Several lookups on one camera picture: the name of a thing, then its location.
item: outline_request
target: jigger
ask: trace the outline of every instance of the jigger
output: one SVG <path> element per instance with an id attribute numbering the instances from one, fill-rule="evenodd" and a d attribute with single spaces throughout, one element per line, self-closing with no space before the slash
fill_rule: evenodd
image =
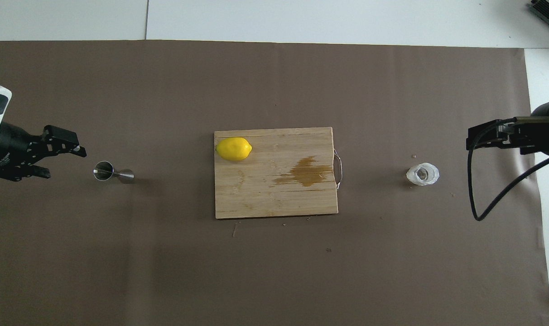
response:
<path id="1" fill-rule="evenodd" d="M 112 176 L 115 176 L 121 183 L 134 182 L 134 173 L 131 170 L 125 169 L 116 171 L 113 168 L 113 165 L 108 161 L 101 161 L 100 163 L 95 164 L 94 176 L 95 179 L 98 179 L 99 181 L 109 180 Z"/>

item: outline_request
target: yellow lemon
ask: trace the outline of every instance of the yellow lemon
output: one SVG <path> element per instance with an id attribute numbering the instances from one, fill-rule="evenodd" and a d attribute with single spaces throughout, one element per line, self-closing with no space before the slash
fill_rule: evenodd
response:
<path id="1" fill-rule="evenodd" d="M 229 161 L 242 161 L 247 158 L 252 151 L 252 146 L 242 137 L 230 137 L 222 139 L 216 145 L 218 155 Z"/>

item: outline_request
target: cable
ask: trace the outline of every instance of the cable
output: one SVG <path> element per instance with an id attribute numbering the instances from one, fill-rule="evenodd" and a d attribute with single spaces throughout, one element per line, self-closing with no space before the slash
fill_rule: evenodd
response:
<path id="1" fill-rule="evenodd" d="M 476 212 L 476 204 L 474 203 L 474 194 L 473 194 L 473 189 L 472 189 L 472 155 L 473 155 L 474 149 L 478 145 L 479 140 L 487 132 L 490 132 L 490 130 L 493 130 L 494 128 L 496 128 L 496 127 L 498 127 L 502 124 L 508 124 L 508 123 L 516 122 L 516 121 L 517 121 L 517 118 L 510 118 L 510 119 L 506 119 L 506 120 L 500 120 L 500 121 L 496 122 L 495 124 L 486 127 L 484 130 L 482 130 L 479 134 L 476 135 L 476 137 L 472 141 L 472 144 L 470 145 L 470 149 L 467 153 L 467 190 L 468 190 L 469 196 L 470 196 L 470 206 L 472 207 L 472 215 L 474 216 L 476 221 L 482 221 L 484 219 L 484 217 L 486 217 L 488 215 L 488 213 L 490 213 L 490 211 L 492 211 L 492 208 L 494 208 L 494 206 L 496 206 L 496 204 L 498 204 L 498 202 L 504 196 L 506 196 L 506 194 L 512 188 L 514 188 L 515 185 L 517 185 L 519 182 L 521 182 L 522 180 L 527 178 L 532 173 L 535 173 L 538 169 L 541 169 L 541 168 L 545 167 L 546 165 L 549 165 L 549 158 L 548 158 L 548 159 L 545 159 L 544 161 L 538 163 L 537 165 L 534 165 L 533 167 L 531 167 L 530 169 L 525 171 L 525 173 L 519 175 L 516 179 L 514 179 L 512 182 L 510 182 L 508 184 L 508 186 L 506 186 L 500 192 L 500 194 L 498 194 L 498 196 L 496 196 L 496 198 L 494 198 L 494 200 L 492 200 L 492 202 L 488 205 L 488 207 L 486 207 L 486 209 L 484 210 L 482 215 L 478 216 L 478 213 Z"/>

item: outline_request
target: wooden cutting board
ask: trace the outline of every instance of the wooden cutting board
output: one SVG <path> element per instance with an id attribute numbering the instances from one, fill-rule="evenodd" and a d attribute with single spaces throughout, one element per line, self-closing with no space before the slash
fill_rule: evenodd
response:
<path id="1" fill-rule="evenodd" d="M 214 147 L 228 137 L 252 152 L 237 162 L 215 152 L 217 219 L 338 212 L 331 127 L 217 131 Z"/>

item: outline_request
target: cutting board handle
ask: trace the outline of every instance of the cutting board handle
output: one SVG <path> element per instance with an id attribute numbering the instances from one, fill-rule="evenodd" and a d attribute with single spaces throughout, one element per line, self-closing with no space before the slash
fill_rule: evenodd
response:
<path id="1" fill-rule="evenodd" d="M 341 180 L 343 180 L 343 163 L 341 162 L 341 157 L 339 157 L 336 149 L 333 149 L 333 160 L 337 161 L 339 164 L 339 181 L 337 181 L 337 177 L 335 176 L 335 183 L 337 184 L 337 190 L 339 190 Z"/>

